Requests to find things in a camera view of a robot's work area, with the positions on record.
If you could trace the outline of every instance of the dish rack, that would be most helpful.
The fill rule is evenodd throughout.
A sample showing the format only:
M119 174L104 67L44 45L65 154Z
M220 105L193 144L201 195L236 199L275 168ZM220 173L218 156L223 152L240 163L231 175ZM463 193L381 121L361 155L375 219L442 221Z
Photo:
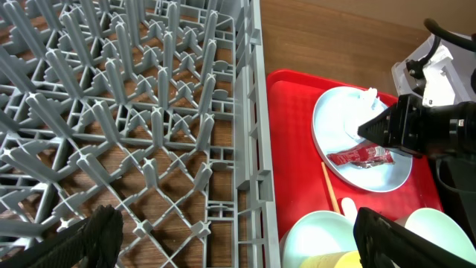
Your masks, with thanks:
M0 257L89 216L92 202L123 213L118 267L142 240L162 267L181 266L194 241L203 267L280 266L258 0L1 3ZM213 144L219 121L231 145ZM229 200L212 197L224 172ZM142 204L150 194L165 205ZM197 196L200 220L184 208ZM167 250L153 233L173 215L189 235ZM219 223L232 226L229 264L210 263Z

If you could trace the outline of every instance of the candy wrapper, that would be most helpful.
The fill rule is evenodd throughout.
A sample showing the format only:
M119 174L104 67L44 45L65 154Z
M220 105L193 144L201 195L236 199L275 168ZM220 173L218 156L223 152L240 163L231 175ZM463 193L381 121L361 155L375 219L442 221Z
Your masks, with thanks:
M339 153L330 153L327 155L327 158L336 165L351 163L360 168L371 168L382 164L395 164L389 150L370 141L364 141L349 150L344 150Z

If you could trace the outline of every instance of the yellow object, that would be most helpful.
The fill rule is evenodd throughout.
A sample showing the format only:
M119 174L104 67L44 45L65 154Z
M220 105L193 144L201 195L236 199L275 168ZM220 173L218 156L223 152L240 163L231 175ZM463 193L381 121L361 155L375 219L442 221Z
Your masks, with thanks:
M362 265L358 251L351 251L309 257L300 268L362 268Z

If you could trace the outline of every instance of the chopstick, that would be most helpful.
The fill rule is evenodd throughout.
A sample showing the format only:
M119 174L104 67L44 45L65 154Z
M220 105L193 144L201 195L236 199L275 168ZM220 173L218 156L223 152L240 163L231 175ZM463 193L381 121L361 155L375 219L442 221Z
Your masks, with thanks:
M334 189L332 188L332 183L330 183L329 174L327 174L326 164L322 162L321 165L322 171L324 172L324 178L326 178L327 191L330 195L330 202L332 203L332 208L335 212L340 214L341 209L339 208L339 204L337 203L337 199L335 198Z

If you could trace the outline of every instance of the wooden surface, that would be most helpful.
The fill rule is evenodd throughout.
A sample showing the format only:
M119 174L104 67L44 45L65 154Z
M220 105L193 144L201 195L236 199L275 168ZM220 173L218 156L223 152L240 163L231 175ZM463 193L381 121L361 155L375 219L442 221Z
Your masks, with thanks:
M266 74L279 68L289 68L359 86L374 86L378 90L390 93L395 92L390 67L395 62L405 59L428 35L424 31L339 13L302 1L261 0L261 13ZM7 34L0 33L0 37L6 40ZM161 45L158 40L148 43ZM134 55L135 60L142 57L139 51L134 51ZM219 55L219 59L229 61L229 53L220 51ZM155 69L146 72L148 75L156 74ZM231 96L231 85L223 83L217 84L216 87L226 89ZM131 94L134 88L135 84L127 83L128 94ZM196 135L196 124L193 126L192 133ZM212 144L232 146L231 128L231 122L217 121ZM98 124L92 124L88 132L102 133L102 130ZM138 138L148 137L141 128L135 130L132 135ZM183 133L174 136L173 140L187 142ZM128 147L128 149L132 152L137 148ZM104 153L99 160L107 171L112 172L118 168L124 157L124 153L114 147ZM150 158L158 160L159 172L164 172L170 163L170 159L161 151L155 152ZM187 162L192 176L204 158L205 155L196 153ZM87 190L93 184L92 180L80 170L62 181L62 186L70 194ZM144 178L134 168L124 174L122 179L112 183L112 187L122 198L139 192L144 186ZM177 171L162 180L160 187L173 200L177 200L193 185ZM214 200L231 200L231 173L213 175L210 181L210 195ZM89 215L99 204L109 203L117 205L118 201L109 191L103 190L84 204L81 210ZM204 197L194 194L181 205L181 209L185 217L193 224L197 220L203 220L204 204ZM147 218L151 222L159 218L167 208L168 204L152 190L131 206L140 220ZM123 215L125 246L135 238L132 234L135 224L127 213ZM231 265L231 228L230 223L214 223L211 226L208 266L229 267ZM240 229L244 231L245 227L240 225ZM189 229L176 215L169 217L152 232L169 254L189 234ZM246 267L245 247L241 246L239 251L243 253L239 258L240 263L243 264L242 267ZM146 238L122 258L122 261L128 267L157 267L165 261L165 258ZM174 258L174 261L180 267L200 267L202 243L194 239L179 256Z

